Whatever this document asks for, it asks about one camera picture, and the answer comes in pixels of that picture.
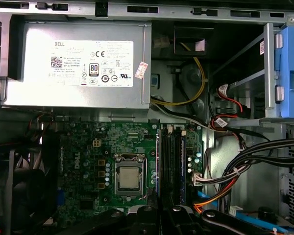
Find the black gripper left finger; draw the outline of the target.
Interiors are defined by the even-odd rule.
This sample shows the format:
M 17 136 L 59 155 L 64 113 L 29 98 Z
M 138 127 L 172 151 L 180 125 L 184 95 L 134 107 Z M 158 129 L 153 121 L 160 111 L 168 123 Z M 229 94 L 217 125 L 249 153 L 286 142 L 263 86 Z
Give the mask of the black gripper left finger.
M 71 227 L 72 235 L 158 235 L 158 209 L 134 206 L 131 212 L 111 209 Z

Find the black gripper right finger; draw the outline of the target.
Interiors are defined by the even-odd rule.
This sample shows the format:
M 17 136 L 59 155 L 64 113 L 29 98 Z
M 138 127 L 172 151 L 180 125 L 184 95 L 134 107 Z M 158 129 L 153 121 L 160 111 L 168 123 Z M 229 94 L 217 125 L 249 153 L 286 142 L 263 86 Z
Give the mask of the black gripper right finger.
M 272 232 L 216 210 L 196 216 L 186 206 L 164 208 L 165 235 L 271 235 Z

